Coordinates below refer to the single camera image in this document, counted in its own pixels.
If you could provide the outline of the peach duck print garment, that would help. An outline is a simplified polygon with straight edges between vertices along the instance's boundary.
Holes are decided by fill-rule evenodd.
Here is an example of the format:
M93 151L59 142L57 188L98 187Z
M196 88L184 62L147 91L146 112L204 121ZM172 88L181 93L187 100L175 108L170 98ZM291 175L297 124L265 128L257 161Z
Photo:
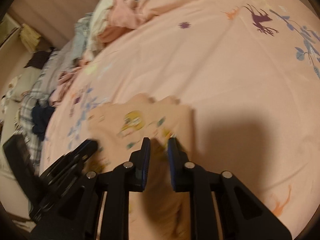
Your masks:
M113 170L151 140L146 188L129 195L130 239L189 239L189 195L176 193L170 180L168 140L176 137L182 150L193 152L193 113L172 96L154 101L138 94L123 104L103 104L89 112L88 136L102 150L89 166L101 172Z

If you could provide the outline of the dark navy garment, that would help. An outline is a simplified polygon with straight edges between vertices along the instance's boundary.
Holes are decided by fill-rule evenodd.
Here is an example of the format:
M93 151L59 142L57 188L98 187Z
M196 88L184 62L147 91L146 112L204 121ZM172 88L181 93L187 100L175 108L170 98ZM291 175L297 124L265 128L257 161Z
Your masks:
M50 105L43 107L38 101L31 111L33 122L32 132L39 138L40 141L44 141L49 121L54 112L55 107Z

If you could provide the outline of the plaid grey blanket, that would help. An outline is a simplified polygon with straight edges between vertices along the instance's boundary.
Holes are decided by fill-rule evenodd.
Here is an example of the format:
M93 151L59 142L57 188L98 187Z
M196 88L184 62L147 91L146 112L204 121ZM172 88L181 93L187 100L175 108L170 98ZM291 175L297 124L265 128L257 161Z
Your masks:
M30 160L36 172L39 171L40 166L42 141L32 131L34 122L31 117L31 111L37 103L42 107L47 106L49 97L57 88L59 75L63 71L69 72L79 65L79 61L87 47L92 16L91 12L87 13L76 22L74 38L61 50L54 49L51 52L31 90L22 99L17 124L25 138Z

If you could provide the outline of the dark brown garment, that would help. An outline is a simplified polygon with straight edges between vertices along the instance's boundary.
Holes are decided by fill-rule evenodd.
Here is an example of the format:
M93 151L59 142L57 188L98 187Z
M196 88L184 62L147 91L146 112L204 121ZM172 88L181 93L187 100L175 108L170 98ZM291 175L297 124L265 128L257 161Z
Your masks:
M48 61L48 59L50 58L54 49L54 47L50 47L48 50L39 50L33 53L33 56L24 66L24 68L34 67L36 69L42 69Z

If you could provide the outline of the pink floral bed sheet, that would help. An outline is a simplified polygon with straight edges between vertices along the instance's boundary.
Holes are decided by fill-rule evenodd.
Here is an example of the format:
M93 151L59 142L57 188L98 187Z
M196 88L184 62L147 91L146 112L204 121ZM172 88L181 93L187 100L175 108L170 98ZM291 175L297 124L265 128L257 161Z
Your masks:
M319 206L319 19L299 0L151 0L149 20L88 48L40 170L89 138L89 112L138 94L193 113L192 161L235 174L289 229Z

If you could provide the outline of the pink crumpled garment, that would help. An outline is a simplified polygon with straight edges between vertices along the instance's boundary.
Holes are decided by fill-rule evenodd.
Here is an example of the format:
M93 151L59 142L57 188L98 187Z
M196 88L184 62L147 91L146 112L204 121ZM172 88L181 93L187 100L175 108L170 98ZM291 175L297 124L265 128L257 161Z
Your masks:
M99 42L107 44L126 33L137 29L149 20L147 4L151 0L113 0L106 14L106 24L98 31Z

